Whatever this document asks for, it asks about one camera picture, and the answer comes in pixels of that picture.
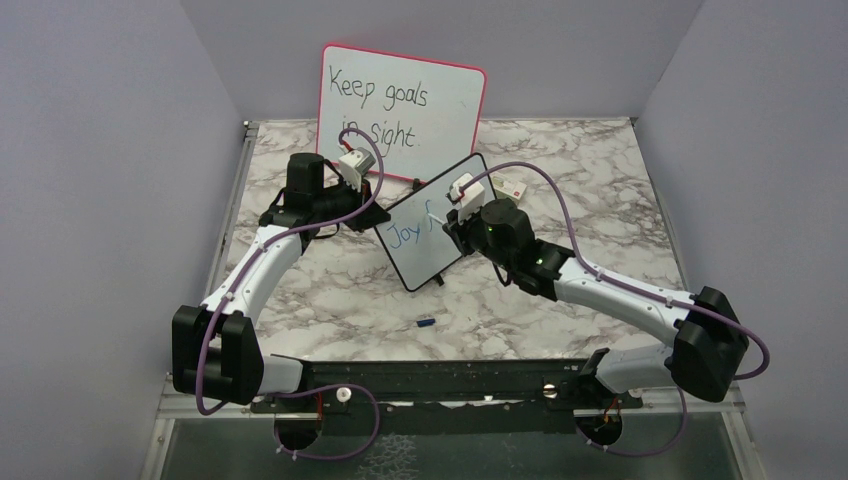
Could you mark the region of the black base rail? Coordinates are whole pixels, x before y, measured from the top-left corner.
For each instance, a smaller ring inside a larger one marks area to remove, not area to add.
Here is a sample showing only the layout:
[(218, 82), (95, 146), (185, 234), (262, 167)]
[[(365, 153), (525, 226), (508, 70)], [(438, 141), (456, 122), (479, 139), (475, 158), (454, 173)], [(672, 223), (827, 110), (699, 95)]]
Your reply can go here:
[(363, 436), (572, 434), (586, 423), (642, 407), (590, 386), (583, 359), (315, 361), (307, 397), (254, 402), (254, 414), (298, 433)]

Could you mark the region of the whiteboard marker pen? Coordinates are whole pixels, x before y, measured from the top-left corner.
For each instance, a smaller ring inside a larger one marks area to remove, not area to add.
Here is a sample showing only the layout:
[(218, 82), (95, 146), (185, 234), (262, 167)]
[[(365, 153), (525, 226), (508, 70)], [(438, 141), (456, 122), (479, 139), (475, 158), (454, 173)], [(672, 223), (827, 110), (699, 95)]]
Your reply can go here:
[(433, 214), (433, 213), (429, 213), (429, 212), (428, 212), (428, 213), (427, 213), (427, 216), (428, 216), (431, 220), (435, 221), (436, 223), (439, 223), (440, 225), (444, 225), (444, 224), (445, 224), (445, 221), (444, 221), (443, 219), (441, 219), (440, 217), (438, 217), (437, 215), (435, 215), (435, 214)]

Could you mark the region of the white eraser box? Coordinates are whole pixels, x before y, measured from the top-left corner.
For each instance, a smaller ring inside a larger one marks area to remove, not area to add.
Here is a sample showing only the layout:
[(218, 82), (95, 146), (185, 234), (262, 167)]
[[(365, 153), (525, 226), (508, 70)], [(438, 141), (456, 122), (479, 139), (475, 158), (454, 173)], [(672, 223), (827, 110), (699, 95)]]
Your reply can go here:
[(526, 193), (527, 185), (511, 177), (492, 174), (491, 183), (497, 199), (509, 199), (518, 205)]

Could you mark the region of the black framed small whiteboard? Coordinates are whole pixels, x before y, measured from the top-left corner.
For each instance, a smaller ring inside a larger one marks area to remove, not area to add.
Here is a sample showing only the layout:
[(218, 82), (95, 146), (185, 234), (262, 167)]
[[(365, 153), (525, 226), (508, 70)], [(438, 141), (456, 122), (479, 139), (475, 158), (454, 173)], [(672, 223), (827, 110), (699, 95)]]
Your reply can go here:
[(391, 220), (378, 225), (376, 235), (407, 291), (419, 290), (462, 258), (427, 213), (445, 221), (454, 208), (446, 197), (450, 185), (464, 173), (475, 176), (487, 169), (484, 156), (473, 153), (387, 208)]

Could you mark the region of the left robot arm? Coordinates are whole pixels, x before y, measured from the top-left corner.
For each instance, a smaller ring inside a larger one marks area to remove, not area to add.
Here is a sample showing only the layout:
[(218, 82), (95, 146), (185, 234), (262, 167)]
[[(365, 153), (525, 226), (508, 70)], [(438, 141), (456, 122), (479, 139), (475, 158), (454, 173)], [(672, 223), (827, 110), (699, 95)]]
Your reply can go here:
[(266, 394), (276, 394), (294, 411), (313, 401), (315, 386), (303, 376), (303, 361), (264, 354), (255, 325), (285, 272), (321, 229), (346, 225), (362, 231), (389, 220), (366, 178), (376, 162), (364, 148), (349, 150), (336, 163), (314, 153), (292, 155), (286, 185), (261, 215), (247, 253), (200, 305), (176, 311), (173, 385), (194, 396), (200, 414)]

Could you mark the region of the pink framed whiteboard with writing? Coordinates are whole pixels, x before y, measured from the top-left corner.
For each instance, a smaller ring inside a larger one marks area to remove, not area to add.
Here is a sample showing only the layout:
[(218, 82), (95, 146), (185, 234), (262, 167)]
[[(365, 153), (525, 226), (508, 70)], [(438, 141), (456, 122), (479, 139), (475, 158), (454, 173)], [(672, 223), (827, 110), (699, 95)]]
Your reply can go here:
[(486, 86), (478, 67), (328, 44), (316, 151), (375, 143), (388, 177), (429, 180), (473, 150)]

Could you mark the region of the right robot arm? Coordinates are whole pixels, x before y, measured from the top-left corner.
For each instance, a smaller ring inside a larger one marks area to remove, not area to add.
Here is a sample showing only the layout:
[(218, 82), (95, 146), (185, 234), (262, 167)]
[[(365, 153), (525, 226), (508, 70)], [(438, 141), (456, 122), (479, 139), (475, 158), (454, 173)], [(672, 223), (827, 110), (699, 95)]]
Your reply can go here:
[(600, 407), (616, 394), (666, 386), (708, 402), (724, 400), (749, 340), (723, 292), (664, 290), (584, 267), (573, 250), (537, 238), (528, 215), (508, 200), (473, 213), (453, 208), (443, 229), (462, 255), (478, 253), (500, 268), (504, 285), (588, 307), (655, 338), (647, 347), (597, 350), (576, 383), (585, 404)]

